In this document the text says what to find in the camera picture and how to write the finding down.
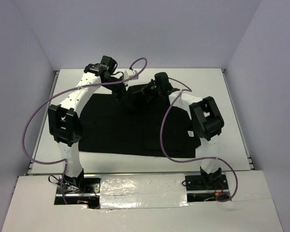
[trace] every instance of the black cloth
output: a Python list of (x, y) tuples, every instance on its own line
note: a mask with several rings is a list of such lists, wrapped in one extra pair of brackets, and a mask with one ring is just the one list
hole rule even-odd
[[(135, 114), (122, 111), (111, 94), (93, 94), (80, 115), (83, 136), (79, 150), (164, 157), (160, 147), (160, 127), (168, 104), (156, 97)], [(163, 145), (173, 158), (193, 158), (200, 139), (189, 137), (188, 113), (172, 107), (163, 130)]]

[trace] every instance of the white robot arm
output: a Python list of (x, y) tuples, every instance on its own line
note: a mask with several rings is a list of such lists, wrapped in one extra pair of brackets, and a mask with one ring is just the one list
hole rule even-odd
[[(89, 64), (77, 85), (79, 89), (72, 92), (59, 105), (51, 105), (48, 108), (50, 133), (58, 143), (62, 158), (67, 159), (68, 162), (64, 181), (78, 188), (82, 188), (84, 184), (84, 170), (79, 160), (78, 150), (78, 142), (82, 137), (82, 125), (79, 117), (85, 104), (99, 88), (99, 86), (85, 88), (82, 86), (118, 81), (111, 75), (116, 69), (115, 66), (116, 62), (109, 57), (103, 57), (100, 64)], [(136, 75), (136, 71), (128, 69), (124, 71), (122, 78), (128, 79), (134, 75)], [(134, 106), (137, 104), (135, 101), (140, 97), (150, 101), (153, 97), (161, 95), (169, 102), (173, 102), (179, 93), (179, 89), (173, 88), (169, 83), (165, 72), (156, 74), (155, 81), (151, 80), (146, 85), (131, 86), (128, 90), (124, 84), (106, 87), (112, 90), (112, 94), (123, 106), (123, 109), (129, 110), (135, 110)], [(188, 112), (192, 120), (194, 135), (201, 140), (203, 155), (216, 157), (218, 155), (218, 137), (224, 122), (214, 99), (211, 97), (202, 99), (183, 93), (174, 106)], [(205, 174), (207, 182), (211, 182), (221, 175), (221, 169), (215, 159), (203, 160), (202, 172)]]

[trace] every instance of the white enclosure wall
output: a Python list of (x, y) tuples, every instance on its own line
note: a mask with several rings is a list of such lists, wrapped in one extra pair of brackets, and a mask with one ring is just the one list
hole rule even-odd
[[(0, 231), (18, 175), (28, 169), (21, 149), (26, 120), (49, 95), (54, 73), (38, 41), (11, 0), (0, 0)], [(41, 115), (28, 131), (32, 152)]]
[(290, 232), (290, 0), (262, 0), (227, 82), (254, 164)]
[(226, 68), (261, 0), (15, 0), (55, 69)]

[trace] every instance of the red wire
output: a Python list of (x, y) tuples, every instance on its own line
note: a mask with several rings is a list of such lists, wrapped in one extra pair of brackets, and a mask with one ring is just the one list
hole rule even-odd
[(218, 184), (220, 184), (220, 185), (222, 186), (222, 191), (221, 191), (221, 192), (223, 192), (223, 191), (224, 191), (224, 186), (223, 186), (223, 184), (220, 183), (220, 182), (218, 182)]
[(76, 201), (78, 201), (79, 199), (81, 199), (81, 197), (84, 195), (85, 192), (86, 192), (86, 186), (85, 186), (85, 190), (84, 190), (84, 192), (82, 193), (82, 195), (79, 196), (79, 198), (77, 198)]
[(93, 189), (92, 191), (95, 194), (95, 196), (98, 198), (99, 196), (96, 194), (95, 190)]

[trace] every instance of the white table surface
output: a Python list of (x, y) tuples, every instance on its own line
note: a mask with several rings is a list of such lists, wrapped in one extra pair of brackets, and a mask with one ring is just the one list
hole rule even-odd
[[(250, 170), (244, 143), (238, 128), (232, 103), (221, 69), (145, 69), (135, 84), (148, 83), (154, 74), (167, 72), (169, 77), (180, 80), (190, 86), (192, 95), (197, 97), (214, 97), (225, 121), (219, 141), (220, 157), (225, 159), (235, 170)], [(61, 70), (55, 86), (54, 94), (76, 86), (83, 74), (83, 70)], [(173, 87), (183, 88), (172, 82)], [(111, 91), (101, 87), (96, 93), (109, 94)], [(68, 94), (54, 100), (52, 104), (59, 104)], [(196, 157), (203, 157), (201, 148), (196, 150)], [(43, 131), (35, 158), (41, 161), (61, 159), (59, 148), (49, 134), (48, 118)], [(174, 163), (162, 157), (144, 157), (107, 153), (80, 152), (80, 161), (85, 173), (146, 173), (146, 172), (189, 172), (199, 171), (200, 162)], [(33, 164), (31, 174), (61, 173), (63, 164), (40, 165)]]
[[(237, 172), (236, 201), (195, 202), (180, 208), (107, 210), (54, 205), (46, 175), (22, 176), (3, 232), (282, 232), (262, 171)], [(234, 177), (227, 176), (233, 191)]]

